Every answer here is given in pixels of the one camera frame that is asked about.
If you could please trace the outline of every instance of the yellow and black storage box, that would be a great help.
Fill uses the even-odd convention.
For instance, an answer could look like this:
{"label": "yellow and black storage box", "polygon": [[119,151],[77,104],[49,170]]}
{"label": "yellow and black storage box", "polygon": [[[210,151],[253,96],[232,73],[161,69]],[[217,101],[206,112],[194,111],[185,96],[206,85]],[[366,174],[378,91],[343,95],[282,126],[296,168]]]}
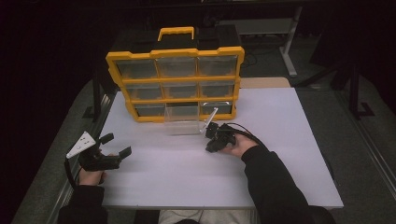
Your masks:
{"label": "yellow and black storage box", "polygon": [[106,60],[129,113],[138,122],[164,122],[168,105],[193,104],[204,120],[236,115],[245,52],[233,25],[124,31]]}

